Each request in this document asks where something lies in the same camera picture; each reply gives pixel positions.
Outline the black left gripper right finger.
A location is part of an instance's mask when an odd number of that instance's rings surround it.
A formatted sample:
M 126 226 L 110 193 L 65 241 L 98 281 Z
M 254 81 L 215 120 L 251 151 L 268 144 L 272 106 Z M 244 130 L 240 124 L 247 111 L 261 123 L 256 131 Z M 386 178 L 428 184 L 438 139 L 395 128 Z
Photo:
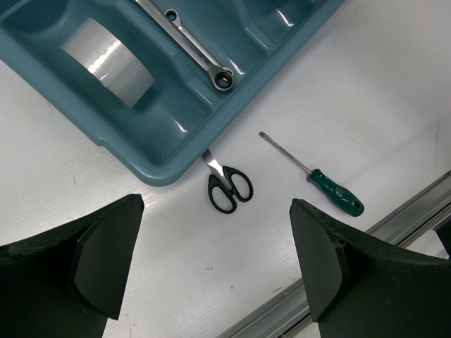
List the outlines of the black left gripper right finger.
M 449 337 L 450 262 L 403 249 L 293 199 L 290 222 L 322 337 Z

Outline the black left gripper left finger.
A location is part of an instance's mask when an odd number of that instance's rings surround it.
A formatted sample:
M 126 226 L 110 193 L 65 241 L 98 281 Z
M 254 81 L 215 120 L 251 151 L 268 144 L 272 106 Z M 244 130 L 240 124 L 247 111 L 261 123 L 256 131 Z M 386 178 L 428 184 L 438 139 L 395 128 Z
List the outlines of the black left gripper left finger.
M 143 212 L 129 194 L 1 246 L 1 336 L 102 337 L 120 316 Z

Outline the white tape roll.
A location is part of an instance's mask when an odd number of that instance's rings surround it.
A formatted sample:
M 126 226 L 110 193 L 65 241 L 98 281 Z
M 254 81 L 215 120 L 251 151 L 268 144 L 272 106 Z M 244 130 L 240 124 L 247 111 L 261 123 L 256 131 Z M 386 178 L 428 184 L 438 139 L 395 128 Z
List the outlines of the white tape roll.
M 87 18 L 61 48 L 129 107 L 154 84 L 144 64 L 93 18 Z

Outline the large silver ratchet wrench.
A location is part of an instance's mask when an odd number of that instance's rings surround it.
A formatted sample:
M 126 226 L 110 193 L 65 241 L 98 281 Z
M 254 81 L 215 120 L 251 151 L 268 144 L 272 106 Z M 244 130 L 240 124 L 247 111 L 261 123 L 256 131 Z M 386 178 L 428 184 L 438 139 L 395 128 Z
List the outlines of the large silver ratchet wrench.
M 210 77 L 212 85 L 220 92 L 229 92 L 234 84 L 233 71 L 222 66 L 203 45 L 187 30 L 185 36 L 152 1 L 133 1 L 137 4 L 181 49 L 183 49 Z

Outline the small silver ratchet wrench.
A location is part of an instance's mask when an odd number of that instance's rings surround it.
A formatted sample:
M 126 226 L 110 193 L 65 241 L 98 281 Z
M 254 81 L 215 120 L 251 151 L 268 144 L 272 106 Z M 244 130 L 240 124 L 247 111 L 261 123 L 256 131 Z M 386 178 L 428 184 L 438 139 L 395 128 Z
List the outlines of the small silver ratchet wrench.
M 182 20 L 178 12 L 175 9 L 168 9 L 164 12 L 167 19 L 169 19 L 185 36 L 187 36 L 187 30 L 182 24 Z

